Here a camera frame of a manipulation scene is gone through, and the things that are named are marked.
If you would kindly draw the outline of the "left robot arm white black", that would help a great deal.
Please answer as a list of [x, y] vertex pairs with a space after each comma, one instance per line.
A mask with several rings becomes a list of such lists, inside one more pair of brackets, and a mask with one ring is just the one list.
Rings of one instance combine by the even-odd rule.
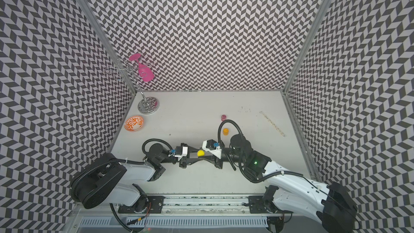
[[86, 209], [100, 204], [133, 206], [140, 197], [146, 197], [137, 182], [158, 180], [166, 171], [164, 162], [175, 164], [197, 151], [185, 143], [173, 149], [164, 140], [149, 139], [142, 145], [143, 161], [118, 159], [106, 153], [73, 177], [70, 195]]

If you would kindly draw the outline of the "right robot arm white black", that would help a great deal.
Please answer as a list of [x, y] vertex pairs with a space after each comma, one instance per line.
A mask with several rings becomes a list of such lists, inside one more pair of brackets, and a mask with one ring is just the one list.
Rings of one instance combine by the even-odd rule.
[[253, 150], [243, 135], [234, 135], [231, 144], [226, 148], [222, 141], [206, 140], [202, 150], [216, 161], [229, 162], [249, 182], [267, 183], [263, 202], [269, 212], [289, 211], [305, 216], [319, 222], [329, 233], [352, 233], [359, 229], [358, 208], [345, 186], [314, 181], [288, 170]]

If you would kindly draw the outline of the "yellow paint jar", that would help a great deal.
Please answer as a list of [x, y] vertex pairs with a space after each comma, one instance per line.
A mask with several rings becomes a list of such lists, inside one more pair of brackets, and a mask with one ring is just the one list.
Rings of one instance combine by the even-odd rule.
[[203, 157], [203, 156], [205, 156], [205, 151], [204, 151], [204, 150], [199, 150], [199, 151], [197, 152], [197, 156], [198, 156], [198, 157]]

